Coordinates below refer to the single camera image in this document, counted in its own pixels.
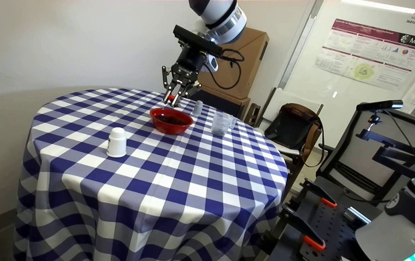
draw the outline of chair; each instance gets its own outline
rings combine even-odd
[[[323,104],[318,111],[314,111],[304,104],[286,103],[281,107],[279,114],[265,132],[265,135],[276,143],[281,154],[285,155],[291,169],[284,193],[285,196],[291,191],[298,174],[323,133],[321,110]]]
[[[369,127],[368,120],[375,117],[381,123]],[[398,110],[376,114],[356,110],[317,175],[342,184],[365,201],[384,206],[415,177],[415,116]]]

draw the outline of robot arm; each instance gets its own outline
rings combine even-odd
[[[194,96],[201,90],[198,74],[202,67],[208,67],[211,71],[218,69],[217,56],[224,52],[218,43],[234,42],[247,24],[247,16],[237,0],[191,0],[191,7],[202,17],[207,29],[195,35],[180,26],[175,27],[182,53],[170,69],[163,67],[166,88],[163,100],[170,106],[178,106],[180,97]]]

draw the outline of cardboard box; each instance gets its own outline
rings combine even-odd
[[[211,94],[217,94],[233,103],[241,103],[240,100],[249,98],[260,62],[268,49],[268,43],[269,36],[266,32],[253,27],[246,27],[243,35],[236,42],[223,45],[223,48],[240,51],[246,58],[246,61],[240,62],[241,78],[237,87],[231,90],[223,90],[212,80],[211,74],[204,71],[199,74],[199,82],[202,84],[202,90]],[[239,56],[234,52],[225,52],[225,55]],[[220,69],[214,72],[214,77],[221,85],[233,85],[240,75],[239,67],[231,67],[230,61],[220,58],[218,64]]]

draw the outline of round table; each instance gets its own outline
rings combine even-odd
[[[40,109],[19,183],[17,259],[239,259],[275,225],[288,177],[276,146],[240,120],[212,135],[211,106],[185,133],[165,135],[150,117],[162,100],[99,88]],[[128,132],[127,156],[108,156],[112,127]]]

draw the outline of red bowl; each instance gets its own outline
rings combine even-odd
[[[153,125],[163,133],[183,133],[192,123],[191,114],[170,107],[157,107],[150,110]]]

